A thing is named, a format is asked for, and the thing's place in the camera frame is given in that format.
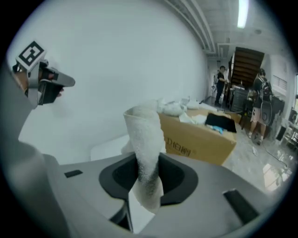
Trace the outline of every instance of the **black shirt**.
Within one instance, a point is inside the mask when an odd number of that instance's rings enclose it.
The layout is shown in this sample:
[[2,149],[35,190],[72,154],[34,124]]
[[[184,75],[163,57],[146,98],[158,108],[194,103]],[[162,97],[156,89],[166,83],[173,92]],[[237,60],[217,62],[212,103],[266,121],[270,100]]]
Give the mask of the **black shirt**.
[[219,80],[220,78],[224,79],[224,74],[222,72],[219,72],[217,75],[217,78],[218,78],[218,82],[217,82],[218,86],[224,86],[224,82]]

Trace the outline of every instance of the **wooden stairs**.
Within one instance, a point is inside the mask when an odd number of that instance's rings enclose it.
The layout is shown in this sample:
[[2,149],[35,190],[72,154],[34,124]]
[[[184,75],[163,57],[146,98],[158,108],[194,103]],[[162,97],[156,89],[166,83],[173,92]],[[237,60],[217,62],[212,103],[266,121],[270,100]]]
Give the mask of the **wooden stairs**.
[[233,84],[238,85],[242,81],[245,88],[251,87],[261,67],[263,58],[264,53],[262,52],[236,47],[230,86]]

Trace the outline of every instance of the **towel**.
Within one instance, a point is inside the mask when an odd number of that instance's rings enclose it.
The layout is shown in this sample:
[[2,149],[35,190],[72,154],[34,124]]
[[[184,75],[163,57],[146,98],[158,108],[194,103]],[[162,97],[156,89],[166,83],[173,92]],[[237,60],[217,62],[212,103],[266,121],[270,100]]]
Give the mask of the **towel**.
[[158,102],[153,100],[124,113],[129,141],[122,148],[122,153],[135,152],[138,179],[132,190],[138,202],[152,213],[157,213],[163,195],[158,176],[158,156],[163,149],[164,138],[157,109]]

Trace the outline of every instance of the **ceiling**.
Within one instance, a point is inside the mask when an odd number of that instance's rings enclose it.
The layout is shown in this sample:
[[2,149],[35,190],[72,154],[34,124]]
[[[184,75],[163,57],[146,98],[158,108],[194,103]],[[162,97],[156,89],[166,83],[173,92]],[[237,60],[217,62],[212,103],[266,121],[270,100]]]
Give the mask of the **ceiling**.
[[230,59],[237,46],[266,54],[289,55],[274,19],[256,0],[249,1],[244,29],[237,27],[238,0],[166,1],[194,28],[210,59]]

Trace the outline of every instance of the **person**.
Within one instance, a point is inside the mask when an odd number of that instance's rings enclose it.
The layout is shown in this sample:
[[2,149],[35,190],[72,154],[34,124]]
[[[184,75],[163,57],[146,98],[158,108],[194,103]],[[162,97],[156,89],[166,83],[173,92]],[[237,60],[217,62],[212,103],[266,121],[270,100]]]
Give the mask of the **person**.
[[[256,100],[254,102],[253,109],[252,109],[251,129],[248,134],[248,137],[251,139],[251,135],[256,128],[257,122],[259,122],[261,124],[261,138],[257,142],[259,145],[262,143],[264,134],[266,131],[266,124],[263,122],[262,117],[261,117],[262,99],[260,98],[260,89],[262,88],[263,82],[268,84],[269,95],[273,94],[272,89],[271,89],[271,84],[265,78],[265,76],[266,76],[265,70],[260,68],[259,73],[253,83],[253,90],[254,90],[254,94],[256,96]],[[263,100],[270,100],[270,98],[269,98],[269,96],[267,96],[267,98],[263,98]]]
[[224,84],[228,82],[226,79],[224,79],[224,71],[225,71],[225,67],[220,66],[219,72],[217,74],[218,82],[217,82],[217,95],[214,103],[215,106],[221,106],[221,104],[219,104],[219,99],[223,93]]

